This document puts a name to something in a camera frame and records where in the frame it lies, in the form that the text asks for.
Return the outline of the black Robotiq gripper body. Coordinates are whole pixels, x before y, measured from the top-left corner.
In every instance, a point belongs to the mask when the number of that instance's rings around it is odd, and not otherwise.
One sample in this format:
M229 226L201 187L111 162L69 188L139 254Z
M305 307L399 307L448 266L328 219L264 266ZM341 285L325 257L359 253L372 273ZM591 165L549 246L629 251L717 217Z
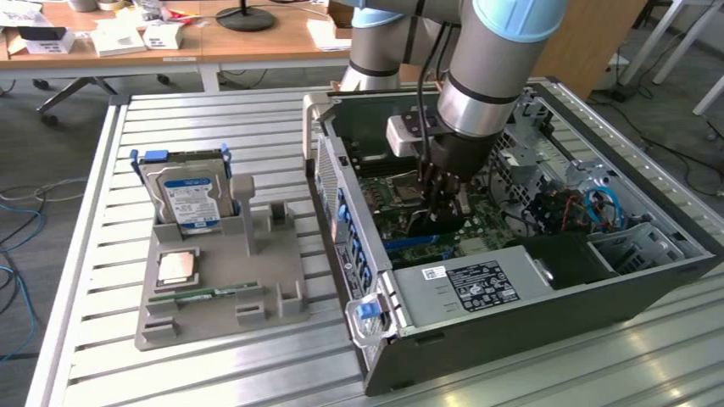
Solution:
M489 161L491 151L503 132L468 137L456 132L437 135L431 141L431 162L444 173L469 182Z

